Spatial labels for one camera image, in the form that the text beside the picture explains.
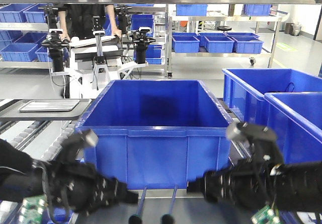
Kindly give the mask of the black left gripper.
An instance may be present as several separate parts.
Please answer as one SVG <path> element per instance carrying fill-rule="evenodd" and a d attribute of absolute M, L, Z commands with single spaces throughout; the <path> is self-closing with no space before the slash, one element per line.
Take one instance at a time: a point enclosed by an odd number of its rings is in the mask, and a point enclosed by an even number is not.
<path fill-rule="evenodd" d="M 117 178 L 106 178 L 93 164 L 73 161 L 50 161 L 48 166 L 49 197 L 54 207 L 75 213 L 92 213 L 119 202 L 137 204 L 138 193 L 128 190 Z"/>

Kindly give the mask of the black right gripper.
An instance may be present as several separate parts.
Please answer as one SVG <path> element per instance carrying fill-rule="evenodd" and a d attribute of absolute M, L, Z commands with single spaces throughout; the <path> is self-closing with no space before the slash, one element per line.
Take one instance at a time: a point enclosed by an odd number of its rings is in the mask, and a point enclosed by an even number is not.
<path fill-rule="evenodd" d="M 220 171 L 206 171 L 187 183 L 188 193 L 202 193 L 205 200 L 230 202 L 249 210 L 271 205 L 274 192 L 268 165 L 254 159 L 241 159 L 237 165 Z"/>

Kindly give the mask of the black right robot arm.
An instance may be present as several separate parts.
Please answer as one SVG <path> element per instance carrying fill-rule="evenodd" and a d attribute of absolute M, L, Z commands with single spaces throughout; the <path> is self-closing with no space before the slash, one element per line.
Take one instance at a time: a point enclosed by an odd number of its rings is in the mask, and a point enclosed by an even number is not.
<path fill-rule="evenodd" d="M 273 164 L 241 159 L 235 166 L 206 171 L 188 182 L 187 192 L 249 210 L 269 205 L 281 211 L 321 212 L 321 162 Z"/>

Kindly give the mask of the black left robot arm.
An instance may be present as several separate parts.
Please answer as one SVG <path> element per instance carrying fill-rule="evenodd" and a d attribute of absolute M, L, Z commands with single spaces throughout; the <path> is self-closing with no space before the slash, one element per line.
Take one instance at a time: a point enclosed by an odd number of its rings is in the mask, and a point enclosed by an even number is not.
<path fill-rule="evenodd" d="M 55 208 L 93 213 L 120 202 L 137 204 L 138 194 L 116 178 L 105 178 L 93 164 L 77 160 L 38 161 L 1 140 L 1 200 L 22 202 L 45 194 Z"/>

